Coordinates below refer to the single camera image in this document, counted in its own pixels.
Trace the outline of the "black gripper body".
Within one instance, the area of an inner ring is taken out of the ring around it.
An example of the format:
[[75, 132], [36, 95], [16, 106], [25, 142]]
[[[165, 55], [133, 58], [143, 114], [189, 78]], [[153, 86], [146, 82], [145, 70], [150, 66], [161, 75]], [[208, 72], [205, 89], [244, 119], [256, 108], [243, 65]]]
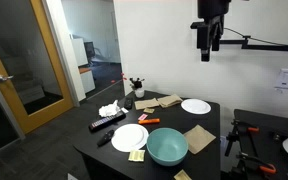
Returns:
[[191, 29], [197, 31], [197, 48], [201, 51], [219, 50], [219, 40], [224, 29], [224, 15], [229, 11], [231, 0], [197, 0], [198, 17], [202, 22], [193, 22]]

